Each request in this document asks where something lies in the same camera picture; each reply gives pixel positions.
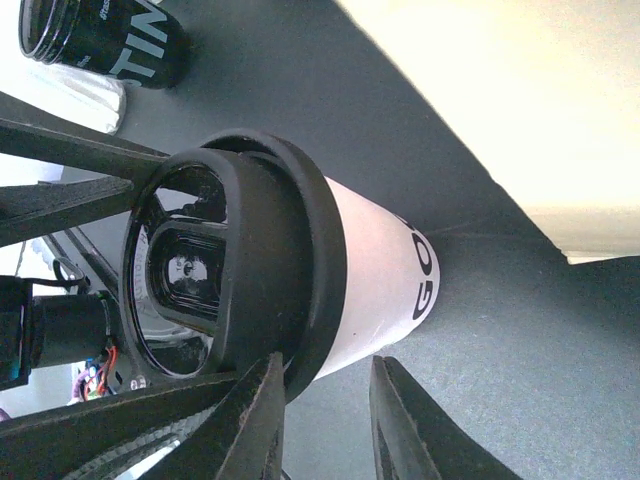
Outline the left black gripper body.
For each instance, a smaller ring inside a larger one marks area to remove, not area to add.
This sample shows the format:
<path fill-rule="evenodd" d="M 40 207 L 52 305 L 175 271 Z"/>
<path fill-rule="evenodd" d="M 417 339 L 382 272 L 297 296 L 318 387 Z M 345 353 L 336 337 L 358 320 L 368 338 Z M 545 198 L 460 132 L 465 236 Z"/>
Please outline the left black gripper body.
<path fill-rule="evenodd" d="M 1 278 L 1 388 L 31 371 L 95 358 L 115 341 L 116 302 L 102 293 L 35 296 L 37 279 Z"/>

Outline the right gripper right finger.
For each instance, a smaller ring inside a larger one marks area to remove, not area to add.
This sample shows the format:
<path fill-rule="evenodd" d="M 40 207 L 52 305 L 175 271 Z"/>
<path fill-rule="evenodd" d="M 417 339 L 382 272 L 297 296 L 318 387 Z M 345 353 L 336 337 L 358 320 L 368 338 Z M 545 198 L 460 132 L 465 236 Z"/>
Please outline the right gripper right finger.
<path fill-rule="evenodd" d="M 378 479 L 516 479 L 393 357 L 374 356 L 369 387 Z"/>

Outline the cream paper bag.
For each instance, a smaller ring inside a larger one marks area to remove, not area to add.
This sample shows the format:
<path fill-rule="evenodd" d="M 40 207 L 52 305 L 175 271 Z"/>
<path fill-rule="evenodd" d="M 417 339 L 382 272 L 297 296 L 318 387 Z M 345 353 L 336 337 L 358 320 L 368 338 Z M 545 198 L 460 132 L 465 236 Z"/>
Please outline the cream paper bag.
<path fill-rule="evenodd" d="M 639 252 L 635 1 L 344 1 L 572 264 Z"/>

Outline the white coffee cup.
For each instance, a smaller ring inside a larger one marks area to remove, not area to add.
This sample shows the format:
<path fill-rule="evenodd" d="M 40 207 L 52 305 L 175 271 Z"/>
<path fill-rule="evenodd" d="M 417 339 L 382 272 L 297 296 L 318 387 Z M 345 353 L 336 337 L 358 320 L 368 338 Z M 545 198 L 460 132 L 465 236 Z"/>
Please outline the white coffee cup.
<path fill-rule="evenodd" d="M 347 257 L 340 325 L 316 377 L 407 337 L 433 309 L 440 266 L 428 239 L 401 217 L 328 179 Z"/>

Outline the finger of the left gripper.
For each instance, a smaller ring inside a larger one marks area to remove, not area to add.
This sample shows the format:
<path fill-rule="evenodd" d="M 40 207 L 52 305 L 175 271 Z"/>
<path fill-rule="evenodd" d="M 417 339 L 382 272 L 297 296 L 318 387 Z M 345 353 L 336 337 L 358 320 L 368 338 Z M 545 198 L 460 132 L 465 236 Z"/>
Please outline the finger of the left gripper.
<path fill-rule="evenodd" d="M 4 421 L 1 477 L 117 476 L 144 454 L 193 437 L 259 378 L 206 375 Z"/>
<path fill-rule="evenodd" d="M 8 246 L 133 208 L 166 153 L 100 133 L 1 95 L 1 181 L 30 161 L 59 169 L 51 180 L 1 186 L 1 245 Z"/>

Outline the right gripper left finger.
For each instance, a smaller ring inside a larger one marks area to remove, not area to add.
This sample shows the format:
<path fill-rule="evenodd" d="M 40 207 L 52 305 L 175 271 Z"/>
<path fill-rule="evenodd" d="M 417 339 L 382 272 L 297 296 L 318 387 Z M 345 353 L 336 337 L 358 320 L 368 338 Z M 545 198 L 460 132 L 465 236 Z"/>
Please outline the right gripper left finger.
<path fill-rule="evenodd" d="M 153 429 L 186 422 L 179 446 L 145 479 L 276 479 L 282 465 L 285 388 L 282 354 L 244 373 L 215 373 L 126 393 L 127 413 Z"/>

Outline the single black lid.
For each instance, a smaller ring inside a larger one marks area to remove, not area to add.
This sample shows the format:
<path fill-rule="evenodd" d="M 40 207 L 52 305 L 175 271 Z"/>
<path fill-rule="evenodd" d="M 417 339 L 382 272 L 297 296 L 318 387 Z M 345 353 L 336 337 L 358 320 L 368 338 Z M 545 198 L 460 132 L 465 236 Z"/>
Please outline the single black lid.
<path fill-rule="evenodd" d="M 328 357 L 347 248 L 328 182 L 299 147 L 246 128 L 163 160 L 135 198 L 120 272 L 123 344 L 151 384 L 283 355 L 287 400 Z"/>

